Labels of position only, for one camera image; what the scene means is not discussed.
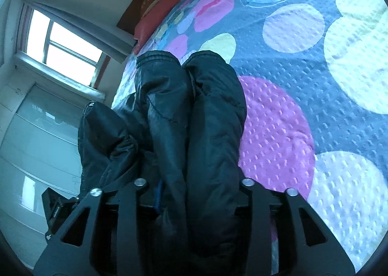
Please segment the black quilted puffer jacket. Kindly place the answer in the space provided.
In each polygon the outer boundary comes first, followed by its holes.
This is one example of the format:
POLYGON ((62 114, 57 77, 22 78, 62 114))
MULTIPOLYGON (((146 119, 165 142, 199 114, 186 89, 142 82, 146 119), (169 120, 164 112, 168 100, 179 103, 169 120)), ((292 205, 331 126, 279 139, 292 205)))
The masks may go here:
POLYGON ((134 93, 89 103, 78 129, 80 196, 138 177, 155 218, 140 217, 145 275, 242 275, 236 215, 247 108, 234 69, 202 51, 137 59, 134 93))

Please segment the colourful circle pattern bedspread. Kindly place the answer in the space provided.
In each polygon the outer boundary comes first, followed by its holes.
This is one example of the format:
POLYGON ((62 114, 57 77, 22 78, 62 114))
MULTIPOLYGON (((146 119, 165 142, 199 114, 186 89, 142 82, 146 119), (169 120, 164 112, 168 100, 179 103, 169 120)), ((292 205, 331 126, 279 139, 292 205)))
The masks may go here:
POLYGON ((295 188, 357 275, 387 274, 387 0, 180 0, 129 56, 113 108, 149 50, 231 64, 247 102, 242 171, 295 188))

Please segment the window with wooden sill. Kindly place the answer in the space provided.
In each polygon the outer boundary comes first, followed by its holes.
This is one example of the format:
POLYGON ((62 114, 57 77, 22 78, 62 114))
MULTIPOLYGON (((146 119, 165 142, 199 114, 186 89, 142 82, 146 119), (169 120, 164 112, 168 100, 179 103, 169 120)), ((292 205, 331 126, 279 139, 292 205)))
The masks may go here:
POLYGON ((106 99, 97 88, 110 58, 27 4, 20 14, 13 61, 82 97, 106 99))

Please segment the frosted glass wardrobe door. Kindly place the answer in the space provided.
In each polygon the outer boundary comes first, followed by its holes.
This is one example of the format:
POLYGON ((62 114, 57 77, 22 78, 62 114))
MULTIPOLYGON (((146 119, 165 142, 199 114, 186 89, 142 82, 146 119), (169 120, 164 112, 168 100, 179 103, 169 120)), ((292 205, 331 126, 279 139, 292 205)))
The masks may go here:
POLYGON ((34 84, 1 90, 1 231, 24 265, 33 268, 46 247, 42 194, 80 191, 77 137, 87 99, 34 84))

